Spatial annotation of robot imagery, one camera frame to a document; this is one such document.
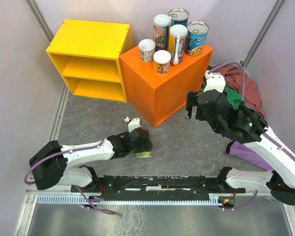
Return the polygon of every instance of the white lid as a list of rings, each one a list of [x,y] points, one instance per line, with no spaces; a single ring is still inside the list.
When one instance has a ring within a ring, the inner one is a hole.
[[[159,64],[166,64],[171,61],[171,54],[165,50],[159,50],[154,53],[153,59]]]
[[[158,26],[166,26],[169,25],[170,18],[168,15],[157,15],[154,17],[154,23]]]
[[[151,51],[155,48],[155,42],[152,39],[143,39],[139,42],[139,48],[142,51]]]
[[[170,29],[170,34],[177,37],[185,37],[188,33],[187,27],[183,25],[173,25]]]

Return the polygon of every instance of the can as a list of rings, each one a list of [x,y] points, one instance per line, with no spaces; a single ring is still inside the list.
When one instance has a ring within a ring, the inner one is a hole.
[[[154,42],[155,50],[166,50],[168,43],[170,18],[161,14],[154,17]]]
[[[176,8],[176,9],[170,10],[168,13],[168,16],[172,19],[171,26],[184,25],[185,27],[187,27],[189,12],[186,11],[185,9]]]
[[[205,46],[208,25],[202,21],[193,21],[188,24],[188,34],[185,42],[185,53],[198,56]]]
[[[140,58],[144,62],[152,62],[155,53],[155,43],[152,39],[143,39],[139,42]]]
[[[174,25],[169,30],[168,52],[171,54],[172,64],[173,64],[173,59],[176,53],[178,56],[178,64],[182,63],[184,44],[185,44],[187,33],[188,33],[188,30],[184,25]],[[178,43],[178,51],[176,52],[178,36],[179,36],[179,43]]]
[[[153,56],[154,71],[159,75],[164,75],[169,72],[169,64],[171,61],[171,54],[165,50],[159,50]]]

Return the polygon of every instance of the purple cloth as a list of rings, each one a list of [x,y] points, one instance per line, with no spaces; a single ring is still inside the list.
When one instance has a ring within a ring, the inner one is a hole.
[[[240,144],[235,141],[231,146],[229,152],[230,155],[238,156],[241,159],[247,160],[250,163],[259,166],[267,171],[273,171],[273,168],[263,160],[258,154],[256,154],[253,150],[246,147],[244,144]]]

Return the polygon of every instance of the white spoon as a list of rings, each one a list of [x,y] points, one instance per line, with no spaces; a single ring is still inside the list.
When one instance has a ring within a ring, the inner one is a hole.
[[[173,59],[173,65],[177,65],[178,64],[178,48],[179,48],[179,41],[180,41],[180,36],[177,36],[177,42],[176,42],[176,49],[175,49],[175,56]]]

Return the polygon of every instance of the can label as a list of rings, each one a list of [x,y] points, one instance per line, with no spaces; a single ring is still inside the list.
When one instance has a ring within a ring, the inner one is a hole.
[[[193,34],[188,32],[185,42],[185,52],[190,56],[198,56],[203,52],[205,46],[207,33],[205,34]]]
[[[144,62],[152,62],[154,53],[155,53],[154,49],[151,51],[143,51],[140,49],[140,58]]]
[[[165,64],[160,64],[160,63],[157,63],[156,61],[153,62],[154,63],[154,71],[157,73],[157,74],[160,74],[160,75],[164,75],[166,74],[167,72],[169,72],[169,62],[168,63],[165,63]]]
[[[183,46],[185,44],[186,37],[181,37],[178,46],[178,64],[182,62],[183,56]],[[168,52],[171,54],[171,63],[173,63],[173,59],[176,53],[176,45],[177,45],[177,38],[173,35],[169,35],[169,42],[168,42]]]
[[[166,50],[168,41],[168,26],[158,26],[154,24],[155,50]]]
[[[172,19],[172,26],[173,25],[183,25],[183,26],[188,26],[188,18],[186,20],[183,21],[175,21],[174,19]]]

